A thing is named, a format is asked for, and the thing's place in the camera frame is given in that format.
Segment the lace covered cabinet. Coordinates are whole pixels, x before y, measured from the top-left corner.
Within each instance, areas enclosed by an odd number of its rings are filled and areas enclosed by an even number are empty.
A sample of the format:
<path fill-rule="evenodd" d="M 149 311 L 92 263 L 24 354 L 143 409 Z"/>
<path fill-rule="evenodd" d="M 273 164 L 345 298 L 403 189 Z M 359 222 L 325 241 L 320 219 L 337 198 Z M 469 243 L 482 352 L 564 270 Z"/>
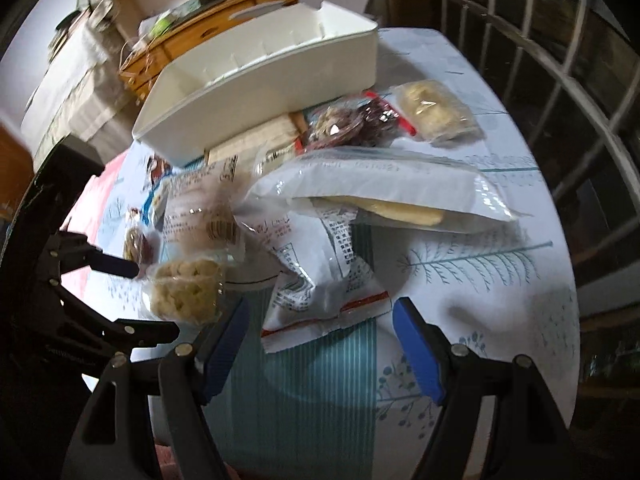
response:
<path fill-rule="evenodd" d="M 124 47 L 113 26 L 97 30 L 82 22 L 70 35 L 32 94 L 21 123 L 35 168 L 69 134 L 93 146 L 104 162 L 130 147 L 139 107 L 119 77 Z"/>

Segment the metal window security bars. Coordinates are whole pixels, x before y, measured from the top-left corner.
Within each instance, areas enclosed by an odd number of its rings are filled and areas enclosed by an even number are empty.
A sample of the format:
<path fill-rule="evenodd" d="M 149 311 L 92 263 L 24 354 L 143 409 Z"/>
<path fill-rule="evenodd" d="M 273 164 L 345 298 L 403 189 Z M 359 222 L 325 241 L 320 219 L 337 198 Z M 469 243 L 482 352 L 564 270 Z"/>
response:
<path fill-rule="evenodd" d="M 586 318 L 639 311 L 639 55 L 602 0 L 431 0 L 514 118 L 560 213 Z"/>

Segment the yellow cookies clear bag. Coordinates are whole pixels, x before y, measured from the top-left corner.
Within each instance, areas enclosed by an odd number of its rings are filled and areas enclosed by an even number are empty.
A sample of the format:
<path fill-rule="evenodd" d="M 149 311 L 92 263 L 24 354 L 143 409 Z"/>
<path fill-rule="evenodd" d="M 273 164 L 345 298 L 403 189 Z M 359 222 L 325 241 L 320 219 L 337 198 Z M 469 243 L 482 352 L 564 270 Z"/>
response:
<path fill-rule="evenodd" d="M 399 113 L 429 144 L 449 148 L 484 138 L 472 110 L 437 80 L 401 84 L 393 88 L 393 96 Z"/>

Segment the red mixed nuts packet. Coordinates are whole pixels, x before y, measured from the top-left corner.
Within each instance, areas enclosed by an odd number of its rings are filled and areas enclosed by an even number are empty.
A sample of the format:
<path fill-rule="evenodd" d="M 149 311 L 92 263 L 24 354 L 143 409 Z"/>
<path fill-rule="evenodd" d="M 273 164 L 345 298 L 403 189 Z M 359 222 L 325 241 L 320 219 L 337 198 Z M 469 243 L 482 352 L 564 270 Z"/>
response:
<path fill-rule="evenodd" d="M 303 112 L 306 152 L 338 146 L 376 148 L 396 138 L 416 136 L 416 128 L 390 102 L 369 90 L 342 96 Z"/>

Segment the white red snack bag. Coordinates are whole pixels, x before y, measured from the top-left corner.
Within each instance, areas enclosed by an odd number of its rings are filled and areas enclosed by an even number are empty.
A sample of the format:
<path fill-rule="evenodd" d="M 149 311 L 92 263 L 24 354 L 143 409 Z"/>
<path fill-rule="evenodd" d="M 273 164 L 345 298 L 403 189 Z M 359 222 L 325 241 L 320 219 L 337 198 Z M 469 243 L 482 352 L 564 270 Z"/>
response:
<path fill-rule="evenodd" d="M 390 312 L 390 294 L 352 244 L 355 208 L 304 200 L 236 206 L 234 218 L 282 266 L 262 322 L 267 353 L 308 344 Z"/>

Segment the white printed tablecloth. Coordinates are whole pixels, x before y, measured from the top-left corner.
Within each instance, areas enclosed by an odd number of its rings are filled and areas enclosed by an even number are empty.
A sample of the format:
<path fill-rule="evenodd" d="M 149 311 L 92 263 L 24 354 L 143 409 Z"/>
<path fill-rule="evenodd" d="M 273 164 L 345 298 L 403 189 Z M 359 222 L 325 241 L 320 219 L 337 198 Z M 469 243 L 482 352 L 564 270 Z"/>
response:
<path fill-rule="evenodd" d="M 477 234 L 356 226 L 357 252 L 393 298 L 484 358 L 527 354 L 564 420 L 579 367 L 576 287 L 551 194 L 512 118 L 439 32 L 378 34 L 376 86 L 434 78 L 477 114 L 482 140 L 446 156 L 479 169 L 518 222 Z M 389 315 L 290 350 L 262 350 L 259 329 L 277 276 L 259 260 L 232 276 L 254 307 L 224 391 L 205 414 L 222 456 L 245 478 L 407 479 L 439 414 L 424 396 Z"/>

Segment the square cracker clear pack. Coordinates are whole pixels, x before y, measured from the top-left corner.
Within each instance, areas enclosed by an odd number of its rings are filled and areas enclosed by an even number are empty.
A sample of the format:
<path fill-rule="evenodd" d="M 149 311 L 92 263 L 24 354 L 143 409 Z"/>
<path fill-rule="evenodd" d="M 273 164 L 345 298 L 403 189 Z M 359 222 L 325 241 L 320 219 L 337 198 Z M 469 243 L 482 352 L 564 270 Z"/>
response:
<path fill-rule="evenodd" d="M 210 259 L 172 260 L 146 270 L 141 311 L 153 320 L 194 326 L 221 316 L 226 269 Z"/>

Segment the large white cracker bag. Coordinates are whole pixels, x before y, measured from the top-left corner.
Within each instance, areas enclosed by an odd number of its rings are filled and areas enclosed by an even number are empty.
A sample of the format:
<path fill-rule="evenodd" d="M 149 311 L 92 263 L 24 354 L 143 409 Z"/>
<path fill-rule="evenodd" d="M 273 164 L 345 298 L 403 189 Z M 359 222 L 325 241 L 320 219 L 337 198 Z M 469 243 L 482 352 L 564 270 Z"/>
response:
<path fill-rule="evenodd" d="M 234 207 L 250 223 L 280 214 L 472 234 L 520 220 L 480 170 L 393 148 L 324 148 L 250 185 Z"/>

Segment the small brown chocolate packet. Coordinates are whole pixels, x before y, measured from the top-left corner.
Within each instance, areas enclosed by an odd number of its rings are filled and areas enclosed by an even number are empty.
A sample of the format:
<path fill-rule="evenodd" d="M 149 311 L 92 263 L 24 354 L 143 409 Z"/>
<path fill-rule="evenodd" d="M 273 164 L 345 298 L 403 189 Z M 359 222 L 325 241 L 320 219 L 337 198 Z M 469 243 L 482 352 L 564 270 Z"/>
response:
<path fill-rule="evenodd" d="M 166 176 L 166 174 L 171 174 L 171 164 L 158 156 L 157 154 L 153 154 L 149 157 L 146 162 L 145 169 L 145 179 L 143 188 L 145 190 L 150 190 L 160 182 L 160 179 Z"/>

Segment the small nut snack packet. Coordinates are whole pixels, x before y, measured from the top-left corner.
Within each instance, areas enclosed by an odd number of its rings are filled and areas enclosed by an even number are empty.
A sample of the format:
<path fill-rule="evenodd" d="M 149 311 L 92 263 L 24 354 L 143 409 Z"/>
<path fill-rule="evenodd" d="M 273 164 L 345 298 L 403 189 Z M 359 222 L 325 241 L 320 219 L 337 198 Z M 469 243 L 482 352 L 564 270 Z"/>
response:
<path fill-rule="evenodd" d="M 125 235 L 122 258 L 147 266 L 155 257 L 155 232 L 144 226 L 132 226 Z"/>

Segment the wooden desk with drawers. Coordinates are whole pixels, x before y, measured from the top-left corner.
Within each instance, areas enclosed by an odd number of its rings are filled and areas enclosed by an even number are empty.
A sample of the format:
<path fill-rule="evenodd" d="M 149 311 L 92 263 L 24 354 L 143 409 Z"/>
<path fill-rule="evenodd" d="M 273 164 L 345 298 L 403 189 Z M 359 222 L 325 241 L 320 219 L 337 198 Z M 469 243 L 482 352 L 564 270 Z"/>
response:
<path fill-rule="evenodd" d="M 294 3 L 298 0 L 224 0 L 171 26 L 147 47 L 131 53 L 120 64 L 118 76 L 126 88 L 144 101 L 160 72 L 179 56 L 254 16 Z"/>

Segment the beige wafer bar pack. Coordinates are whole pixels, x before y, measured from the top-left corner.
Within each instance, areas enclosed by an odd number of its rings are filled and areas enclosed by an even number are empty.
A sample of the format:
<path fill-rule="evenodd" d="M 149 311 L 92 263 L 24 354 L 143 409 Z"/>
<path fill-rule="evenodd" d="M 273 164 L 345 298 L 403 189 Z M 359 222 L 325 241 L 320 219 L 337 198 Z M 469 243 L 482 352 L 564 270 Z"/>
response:
<path fill-rule="evenodd" d="M 214 162 L 244 152 L 256 153 L 263 148 L 265 150 L 273 148 L 285 141 L 295 141 L 298 135 L 299 130 L 294 114 L 283 114 L 209 148 L 205 152 L 204 160 L 206 165 L 213 165 Z"/>

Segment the white plastic organizer box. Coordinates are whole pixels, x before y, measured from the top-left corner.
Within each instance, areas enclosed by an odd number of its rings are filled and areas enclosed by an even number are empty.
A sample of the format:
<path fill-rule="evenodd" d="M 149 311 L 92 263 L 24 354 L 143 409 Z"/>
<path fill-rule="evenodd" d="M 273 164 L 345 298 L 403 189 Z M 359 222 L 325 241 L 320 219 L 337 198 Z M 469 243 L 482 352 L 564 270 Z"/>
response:
<path fill-rule="evenodd" d="M 183 167 L 272 118 L 373 87 L 377 58 L 375 21 L 327 1 L 287 6 L 169 63 L 132 136 Z"/>

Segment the blue white small snack packet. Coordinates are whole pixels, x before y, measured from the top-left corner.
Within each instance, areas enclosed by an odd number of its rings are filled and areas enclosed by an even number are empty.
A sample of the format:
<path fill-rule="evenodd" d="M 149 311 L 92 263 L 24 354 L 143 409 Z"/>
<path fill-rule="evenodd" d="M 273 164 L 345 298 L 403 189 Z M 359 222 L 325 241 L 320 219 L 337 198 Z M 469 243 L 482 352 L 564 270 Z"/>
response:
<path fill-rule="evenodd" d="M 141 220 L 145 226 L 152 226 L 154 229 L 159 229 L 163 223 L 170 182 L 170 177 L 159 180 L 157 184 L 153 186 L 148 198 L 145 200 L 141 213 Z"/>

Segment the brown cake clear pack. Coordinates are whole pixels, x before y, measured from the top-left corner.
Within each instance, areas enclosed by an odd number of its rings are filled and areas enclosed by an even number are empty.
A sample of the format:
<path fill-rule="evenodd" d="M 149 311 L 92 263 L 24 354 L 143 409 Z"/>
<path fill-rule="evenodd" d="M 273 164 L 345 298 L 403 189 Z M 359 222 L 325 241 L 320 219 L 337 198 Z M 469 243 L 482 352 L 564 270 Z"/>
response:
<path fill-rule="evenodd" d="M 237 161 L 228 157 L 169 179 L 163 224 L 166 259 L 243 261 L 244 238 L 231 210 L 239 191 Z"/>

